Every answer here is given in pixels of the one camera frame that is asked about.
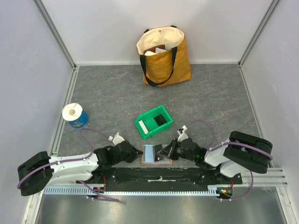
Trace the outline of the pink leather card holder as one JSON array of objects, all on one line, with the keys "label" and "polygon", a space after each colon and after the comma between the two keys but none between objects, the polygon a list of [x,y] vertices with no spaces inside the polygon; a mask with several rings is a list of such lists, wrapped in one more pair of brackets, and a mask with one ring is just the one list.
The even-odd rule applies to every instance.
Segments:
[{"label": "pink leather card holder", "polygon": [[142,145],[142,157],[141,164],[149,164],[149,165],[170,165],[173,163],[173,160],[168,157],[164,157],[158,154],[158,151],[165,148],[166,144],[158,144],[158,145]]}]

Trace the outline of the green plastic bin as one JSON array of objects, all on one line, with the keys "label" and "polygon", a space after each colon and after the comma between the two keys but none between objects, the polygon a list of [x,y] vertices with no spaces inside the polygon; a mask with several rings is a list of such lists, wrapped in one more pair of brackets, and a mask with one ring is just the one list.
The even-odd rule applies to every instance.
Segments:
[{"label": "green plastic bin", "polygon": [[[157,123],[154,120],[154,117],[162,114],[163,117],[166,119],[167,123],[162,125],[162,126],[158,126]],[[142,120],[143,123],[145,124],[146,128],[148,129],[149,133],[148,134],[144,134],[142,128],[140,127],[138,121]],[[152,138],[155,135],[157,135],[158,133],[161,133],[162,131],[168,130],[170,128],[170,126],[173,123],[173,119],[170,116],[170,114],[167,112],[166,108],[163,105],[159,105],[141,115],[138,116],[138,118],[135,120],[134,124],[138,130],[138,132],[140,133],[141,137],[143,140],[146,140],[148,138]]]}]

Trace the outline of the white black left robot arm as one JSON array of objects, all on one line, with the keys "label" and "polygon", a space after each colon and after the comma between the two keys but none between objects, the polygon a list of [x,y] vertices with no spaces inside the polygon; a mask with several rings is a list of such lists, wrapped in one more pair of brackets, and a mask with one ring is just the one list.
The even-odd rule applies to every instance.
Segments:
[{"label": "white black left robot arm", "polygon": [[99,183],[103,170],[123,161],[132,163],[142,154],[127,140],[115,146],[95,149],[90,154],[75,156],[48,156],[46,151],[42,151],[17,168],[17,189],[22,196],[31,196],[55,184],[88,180]]}]

